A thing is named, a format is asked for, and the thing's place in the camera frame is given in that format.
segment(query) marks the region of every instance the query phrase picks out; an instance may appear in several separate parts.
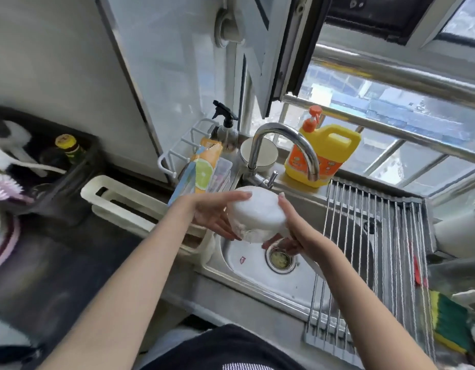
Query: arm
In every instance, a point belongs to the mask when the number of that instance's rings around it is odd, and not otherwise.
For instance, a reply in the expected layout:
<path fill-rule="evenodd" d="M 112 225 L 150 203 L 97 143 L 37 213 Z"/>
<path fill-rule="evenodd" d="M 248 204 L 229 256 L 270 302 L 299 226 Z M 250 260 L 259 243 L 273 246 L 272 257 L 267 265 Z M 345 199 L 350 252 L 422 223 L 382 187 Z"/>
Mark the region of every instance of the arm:
<path fill-rule="evenodd" d="M 235 238 L 223 209 L 246 192 L 182 196 L 101 288 L 40 370 L 129 370 L 159 301 L 179 246 L 195 217 Z"/>
<path fill-rule="evenodd" d="M 296 241 L 284 240 L 291 253 L 305 251 L 318 262 L 359 352 L 369 370 L 430 370 L 436 366 L 357 274 L 335 243 L 300 217 L 283 194 L 283 209 Z"/>

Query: yellow dish soap bottle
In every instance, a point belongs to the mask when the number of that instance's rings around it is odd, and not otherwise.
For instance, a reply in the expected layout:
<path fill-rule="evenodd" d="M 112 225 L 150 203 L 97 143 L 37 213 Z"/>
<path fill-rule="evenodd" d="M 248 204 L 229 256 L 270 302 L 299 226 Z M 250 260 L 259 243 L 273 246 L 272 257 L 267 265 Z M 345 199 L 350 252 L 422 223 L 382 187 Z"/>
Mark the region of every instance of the yellow dish soap bottle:
<path fill-rule="evenodd" d="M 287 175 L 313 188 L 327 185 L 342 163 L 349 159 L 361 142 L 361 134 L 339 125 L 327 125 L 316 129 L 321 111 L 320 106 L 311 106 L 309 108 L 311 118 L 304 121 L 299 129 L 316 152 L 320 164 L 320 179 L 308 180 L 308 164 L 296 145 L 292 147 L 285 162 Z"/>

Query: black shirt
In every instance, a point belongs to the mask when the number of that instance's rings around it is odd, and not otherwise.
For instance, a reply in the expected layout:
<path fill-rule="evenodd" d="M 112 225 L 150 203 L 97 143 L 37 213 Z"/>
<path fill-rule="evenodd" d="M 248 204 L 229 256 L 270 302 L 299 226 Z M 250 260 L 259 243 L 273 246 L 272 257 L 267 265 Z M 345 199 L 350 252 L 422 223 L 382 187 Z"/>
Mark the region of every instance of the black shirt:
<path fill-rule="evenodd" d="M 303 370 L 288 355 L 236 326 L 209 330 L 142 367 L 142 370 Z"/>

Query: faucet handle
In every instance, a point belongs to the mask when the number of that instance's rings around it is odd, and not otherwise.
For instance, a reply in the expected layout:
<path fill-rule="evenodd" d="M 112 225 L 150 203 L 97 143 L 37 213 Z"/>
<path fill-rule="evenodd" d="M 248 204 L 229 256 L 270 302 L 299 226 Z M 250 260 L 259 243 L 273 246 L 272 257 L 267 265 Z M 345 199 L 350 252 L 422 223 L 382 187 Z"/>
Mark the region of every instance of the faucet handle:
<path fill-rule="evenodd" d="M 271 174 L 270 178 L 268 179 L 267 182 L 267 188 L 271 189 L 273 187 L 273 182 L 275 181 L 275 178 L 277 178 L 278 172 L 277 170 L 273 170 L 273 173 Z"/>

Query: white bowl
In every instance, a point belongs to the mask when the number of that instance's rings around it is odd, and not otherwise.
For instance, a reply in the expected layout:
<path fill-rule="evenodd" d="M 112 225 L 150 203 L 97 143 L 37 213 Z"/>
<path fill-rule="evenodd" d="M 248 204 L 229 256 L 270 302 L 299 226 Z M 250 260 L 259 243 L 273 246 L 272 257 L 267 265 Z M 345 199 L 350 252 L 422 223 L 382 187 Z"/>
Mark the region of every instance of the white bowl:
<path fill-rule="evenodd" d="M 247 139 L 240 148 L 241 159 L 247 165 L 249 162 L 249 155 L 251 153 L 251 145 L 253 144 L 253 138 Z M 273 166 L 277 161 L 278 149 L 276 145 L 269 139 L 262 139 L 262 146 L 258 152 L 258 161 L 256 161 L 256 171 L 263 172 Z"/>

